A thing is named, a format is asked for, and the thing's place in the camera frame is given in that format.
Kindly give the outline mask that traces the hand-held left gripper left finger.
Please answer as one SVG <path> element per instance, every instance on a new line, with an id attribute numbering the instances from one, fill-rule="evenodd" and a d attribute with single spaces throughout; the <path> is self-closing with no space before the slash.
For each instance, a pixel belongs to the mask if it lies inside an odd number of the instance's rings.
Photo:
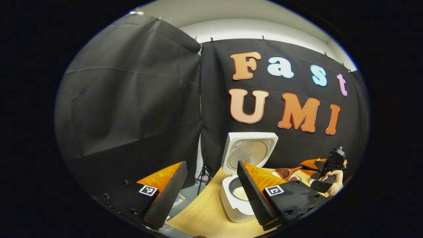
<path id="1" fill-rule="evenodd" d="M 161 169 L 139 181 L 113 185 L 94 199 L 136 225 L 159 230 L 187 176 L 186 162 Z"/>

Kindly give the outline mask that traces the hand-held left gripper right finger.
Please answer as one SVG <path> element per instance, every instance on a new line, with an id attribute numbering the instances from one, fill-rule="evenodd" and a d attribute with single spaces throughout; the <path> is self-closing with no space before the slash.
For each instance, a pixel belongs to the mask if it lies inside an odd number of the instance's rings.
<path id="1" fill-rule="evenodd" d="M 329 201 L 299 180 L 286 182 L 244 161 L 238 162 L 237 175 L 265 231 L 292 226 Z"/>

